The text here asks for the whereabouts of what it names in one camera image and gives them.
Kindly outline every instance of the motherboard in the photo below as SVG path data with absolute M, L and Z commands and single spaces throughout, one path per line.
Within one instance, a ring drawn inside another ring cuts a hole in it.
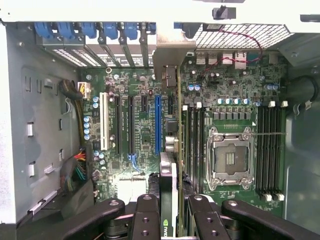
M 286 77 L 280 57 L 209 69 L 194 54 L 185 58 L 182 162 L 197 193 L 282 215 Z M 149 175 L 159 172 L 160 153 L 171 151 L 166 140 L 178 129 L 177 92 L 164 89 L 153 69 L 83 69 L 81 79 L 97 202 L 147 193 Z

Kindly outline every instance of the cpu socket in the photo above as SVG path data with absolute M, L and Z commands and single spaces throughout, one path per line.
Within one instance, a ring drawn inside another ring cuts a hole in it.
M 219 185 L 241 185 L 243 189 L 249 189 L 254 181 L 253 146 L 250 127 L 242 134 L 219 133 L 216 127 L 210 129 L 206 179 L 211 191 Z

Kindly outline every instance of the white connector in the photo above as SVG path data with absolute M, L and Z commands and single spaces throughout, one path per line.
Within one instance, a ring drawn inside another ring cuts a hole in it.
M 91 85 L 89 82 L 79 81 L 78 91 L 82 93 L 83 99 L 90 99 Z
M 109 113 L 106 92 L 100 92 L 100 143 L 101 150 L 109 149 Z

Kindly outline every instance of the white pci slot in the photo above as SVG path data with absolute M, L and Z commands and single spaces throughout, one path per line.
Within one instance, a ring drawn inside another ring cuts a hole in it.
M 109 148 L 109 114 L 106 92 L 100 92 L 100 141 L 101 150 Z

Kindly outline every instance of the metal bracket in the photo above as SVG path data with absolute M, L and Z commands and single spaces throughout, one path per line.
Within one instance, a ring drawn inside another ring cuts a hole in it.
M 155 78 L 160 81 L 165 76 L 164 66 L 179 66 L 188 51 L 196 48 L 196 41 L 189 41 L 181 29 L 173 29 L 173 22 L 157 23 L 156 50 L 153 52 Z

